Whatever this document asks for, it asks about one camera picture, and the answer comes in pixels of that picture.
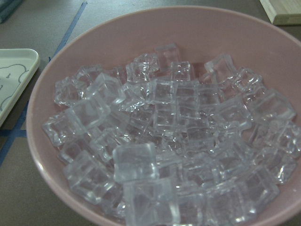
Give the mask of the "pink bowl of ice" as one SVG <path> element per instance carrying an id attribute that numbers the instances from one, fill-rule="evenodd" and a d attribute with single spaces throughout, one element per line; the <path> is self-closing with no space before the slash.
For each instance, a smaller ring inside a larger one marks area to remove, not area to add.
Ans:
<path id="1" fill-rule="evenodd" d="M 301 43 L 217 8 L 125 15 L 49 63 L 27 132 L 100 226 L 274 226 L 301 208 Z"/>

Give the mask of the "cream bear tray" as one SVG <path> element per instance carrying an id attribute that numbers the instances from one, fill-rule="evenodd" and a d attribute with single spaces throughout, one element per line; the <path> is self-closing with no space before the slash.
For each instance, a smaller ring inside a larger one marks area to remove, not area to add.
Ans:
<path id="1" fill-rule="evenodd" d="M 6 120 L 40 65 L 30 48 L 0 50 L 0 123 Z"/>

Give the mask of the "wooden cutting board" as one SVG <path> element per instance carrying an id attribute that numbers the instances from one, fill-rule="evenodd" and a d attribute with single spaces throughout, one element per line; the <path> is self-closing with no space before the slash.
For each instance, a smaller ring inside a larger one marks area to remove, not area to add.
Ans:
<path id="1" fill-rule="evenodd" d="M 260 0 L 273 25 L 300 25 L 301 0 Z"/>

